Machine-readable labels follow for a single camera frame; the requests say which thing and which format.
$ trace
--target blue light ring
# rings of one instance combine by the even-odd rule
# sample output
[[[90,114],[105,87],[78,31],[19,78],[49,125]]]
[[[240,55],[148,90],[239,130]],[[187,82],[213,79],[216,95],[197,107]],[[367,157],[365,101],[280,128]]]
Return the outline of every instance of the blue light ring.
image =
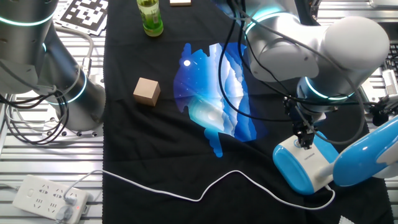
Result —
[[[316,95],[320,96],[321,98],[324,99],[328,99],[328,100],[346,100],[348,99],[348,97],[352,96],[354,93],[350,94],[349,96],[342,96],[342,97],[329,97],[326,96],[322,93],[320,93],[319,91],[317,91],[310,83],[310,80],[308,79],[308,77],[305,77],[305,82],[307,83],[309,89],[311,89],[311,91],[313,91]]]
[[[276,16],[283,16],[283,15],[290,15],[290,16],[294,16],[290,13],[287,12],[280,12],[280,9],[270,9],[269,11],[263,12],[260,15],[254,15],[253,19],[256,20],[257,22],[262,22],[266,19],[270,19],[272,17],[276,17]],[[249,31],[255,26],[256,24],[251,22],[250,24],[248,24],[247,28],[246,28],[246,35],[249,34]]]
[[[16,22],[16,21],[11,21],[11,20],[3,18],[3,17],[0,17],[0,22],[14,25],[14,26],[24,26],[24,27],[37,26],[37,25],[40,25],[40,24],[43,24],[43,23],[49,21],[54,16],[54,14],[55,14],[55,11],[47,18],[43,19],[42,21],[38,21],[38,22]]]
[[[86,89],[86,86],[87,86],[87,76],[84,75],[84,74],[83,74],[83,76],[85,77],[85,84],[83,85],[83,88],[81,89],[81,91],[79,92],[79,94],[77,94],[73,99],[68,100],[68,103],[71,103],[71,102],[75,101],[77,98],[79,98],[79,96],[80,96],[81,94],[83,94],[84,90]],[[50,104],[52,104],[52,105],[59,105],[59,103],[51,103],[51,102],[49,102],[49,101],[47,101],[47,102],[50,103]]]

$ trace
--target electrical outlet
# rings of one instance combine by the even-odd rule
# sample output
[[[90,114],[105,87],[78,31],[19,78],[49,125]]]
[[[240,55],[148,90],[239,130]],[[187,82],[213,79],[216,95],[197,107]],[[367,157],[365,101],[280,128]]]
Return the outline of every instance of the electrical outlet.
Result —
[[[63,199],[63,194],[67,188],[66,185],[28,175],[19,188],[12,205],[24,211],[55,220],[58,211],[68,205]],[[86,208],[88,193],[84,190],[72,188],[67,196],[76,197],[77,201],[72,206],[72,217],[64,223],[78,223]]]

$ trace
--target wire bundle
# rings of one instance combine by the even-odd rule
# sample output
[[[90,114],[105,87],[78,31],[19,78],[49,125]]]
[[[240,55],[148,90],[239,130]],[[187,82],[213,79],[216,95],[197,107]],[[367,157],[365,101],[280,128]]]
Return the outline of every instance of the wire bundle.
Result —
[[[58,124],[51,129],[48,130],[39,130],[39,129],[35,129],[34,127],[30,126],[29,124],[44,124],[44,123],[48,123],[50,121],[45,121],[45,122],[41,122],[41,123],[33,123],[33,122],[28,122],[25,121],[20,112],[18,111],[18,109],[32,109],[35,108],[37,105],[39,105],[41,102],[43,102],[45,99],[47,99],[50,96],[55,96],[55,98],[58,101],[58,105],[59,105],[59,109],[60,109],[60,119],[58,121]],[[65,129],[66,124],[68,123],[69,120],[69,109],[68,109],[68,102],[65,99],[64,94],[60,91],[60,90],[56,90],[54,93],[50,93],[48,95],[40,95],[38,97],[29,99],[29,100],[25,100],[25,101],[11,101],[12,95],[8,96],[7,98],[3,97],[0,95],[0,103],[4,103],[6,104],[6,117],[5,117],[5,124],[8,127],[8,130],[10,130],[10,133],[18,140],[25,142],[25,143],[29,143],[29,144],[33,144],[33,145],[46,145],[49,144],[51,142],[54,142],[54,140],[56,140],[59,135],[62,133],[62,131]],[[36,103],[34,103],[33,105],[30,106],[21,106],[21,104],[24,103],[30,103],[33,102],[35,100],[38,100]],[[16,120],[14,119],[13,115],[12,115],[12,111],[16,110],[18,117],[20,120]],[[23,123],[24,125],[26,125],[28,128],[33,129],[34,131],[41,131],[41,132],[48,132],[50,131],[51,133],[49,133],[49,135],[46,138],[43,138],[41,140],[38,141],[32,141],[30,139],[28,139],[27,137],[25,137],[21,131],[19,130],[19,127],[17,126],[17,123]]]

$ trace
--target blue object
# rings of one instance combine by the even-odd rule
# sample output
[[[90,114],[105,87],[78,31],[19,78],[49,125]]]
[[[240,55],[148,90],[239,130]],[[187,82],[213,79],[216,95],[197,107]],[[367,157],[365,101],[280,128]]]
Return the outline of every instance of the blue object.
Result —
[[[318,136],[315,136],[313,143],[329,163],[332,163],[338,157],[336,149]],[[315,193],[307,172],[289,150],[284,146],[278,145],[274,149],[272,158],[276,167],[293,190],[302,195]]]
[[[346,148],[335,162],[333,178],[340,186],[358,184],[387,167],[379,156],[398,141],[398,116]]]
[[[241,45],[240,48],[244,52],[246,47]],[[174,98],[178,109],[182,113],[188,110],[190,119],[205,128],[204,136],[216,157],[223,156],[219,134],[227,134],[242,142],[267,134],[261,122],[238,114],[221,94],[218,62],[222,49],[221,44],[213,44],[209,46],[210,54],[207,55],[203,50],[192,52],[191,45],[185,44],[179,61],[180,69],[174,78]],[[232,104],[244,113],[257,116],[249,99],[238,43],[228,44],[221,69],[222,85]]]

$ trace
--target black cloth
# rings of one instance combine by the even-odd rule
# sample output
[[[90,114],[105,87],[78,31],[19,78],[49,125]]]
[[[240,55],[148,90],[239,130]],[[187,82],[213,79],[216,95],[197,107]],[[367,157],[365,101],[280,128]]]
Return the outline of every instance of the black cloth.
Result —
[[[325,189],[306,197],[295,193],[275,167],[272,152],[292,135],[290,123],[262,123],[268,133],[253,141],[219,134],[223,157],[215,156],[205,129],[190,119],[188,111],[178,110],[173,84],[185,44],[192,45],[192,52],[203,49],[209,54],[209,45],[225,41],[231,20],[206,0],[194,0],[192,7],[170,7],[163,0],[160,11],[164,33],[150,38],[143,31],[136,1],[109,2],[104,169],[190,198],[200,198],[210,183],[237,169],[290,203],[318,207],[329,201],[331,193]],[[135,102],[132,94],[140,77],[159,82],[162,92],[156,107]],[[265,87],[248,71],[244,78],[258,116],[286,118],[280,96],[265,94]],[[320,130],[337,141],[350,138],[359,126],[359,114],[357,106],[342,106],[328,114]],[[331,187],[336,198],[329,207],[305,211],[276,201],[239,174],[214,185],[197,203],[148,192],[104,175],[103,222],[332,224],[342,215],[355,223],[393,223],[383,180]]]

